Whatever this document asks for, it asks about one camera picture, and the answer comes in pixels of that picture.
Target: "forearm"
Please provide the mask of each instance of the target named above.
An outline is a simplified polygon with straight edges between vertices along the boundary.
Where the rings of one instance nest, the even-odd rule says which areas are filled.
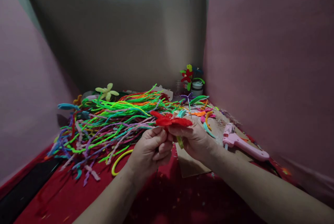
[[[122,223],[145,181],[135,181],[127,165],[74,223]]]
[[[217,173],[268,223],[333,223],[334,210],[223,147],[203,163]]]

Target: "white bottle cap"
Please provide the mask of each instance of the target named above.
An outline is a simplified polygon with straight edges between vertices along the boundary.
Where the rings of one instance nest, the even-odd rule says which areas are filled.
[[[202,81],[195,81],[192,83],[192,87],[195,89],[202,89],[203,87],[203,83]]]

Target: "red pipe cleaner flower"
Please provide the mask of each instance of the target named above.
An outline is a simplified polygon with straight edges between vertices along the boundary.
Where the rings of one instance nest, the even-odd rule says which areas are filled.
[[[189,71],[189,69],[187,69],[185,71],[185,73],[182,73],[183,79],[181,80],[181,82],[186,80],[186,81],[188,81],[188,83],[190,83],[191,82],[190,77],[193,75],[193,73],[194,72],[191,72],[191,71]]]
[[[172,118],[173,114],[170,113],[166,113],[166,115],[163,116],[156,111],[151,111],[151,115],[158,118],[156,121],[157,126],[170,126],[173,124],[185,127],[192,126],[192,122],[190,120],[182,118]]]

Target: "yellow ring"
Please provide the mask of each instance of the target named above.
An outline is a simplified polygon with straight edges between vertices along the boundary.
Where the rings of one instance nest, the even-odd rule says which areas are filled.
[[[115,163],[112,165],[112,168],[111,168],[111,174],[113,176],[116,176],[118,173],[115,173],[115,168],[118,164],[118,162],[127,154],[129,153],[132,153],[133,150],[129,150],[129,151],[126,151],[125,153],[123,153],[121,156],[118,157],[118,159],[115,161]]]

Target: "cardboard sheet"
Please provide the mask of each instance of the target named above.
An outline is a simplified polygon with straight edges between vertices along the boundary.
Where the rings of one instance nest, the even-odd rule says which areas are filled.
[[[223,134],[224,134],[224,128],[227,123],[229,123],[229,120],[217,109],[214,108],[214,114],[216,115],[216,119],[209,118],[208,123],[212,128],[212,134],[216,137],[214,139],[219,145],[223,145]],[[192,118],[194,120],[197,120],[200,122],[200,118],[193,115]],[[237,135],[240,136],[243,139],[248,139],[246,135],[244,135],[237,127],[236,127]],[[251,141],[248,139],[248,143],[252,145],[253,147],[257,148]],[[206,166],[204,166],[199,161],[193,159],[188,153],[181,149],[178,143],[175,143],[178,160],[180,163],[181,173],[182,177],[190,177],[194,175],[199,175],[202,173],[210,172],[211,170],[208,169]],[[229,148],[228,151],[234,153],[238,157],[244,159],[247,162],[253,161],[252,157],[246,154],[244,151],[240,150],[238,147]]]

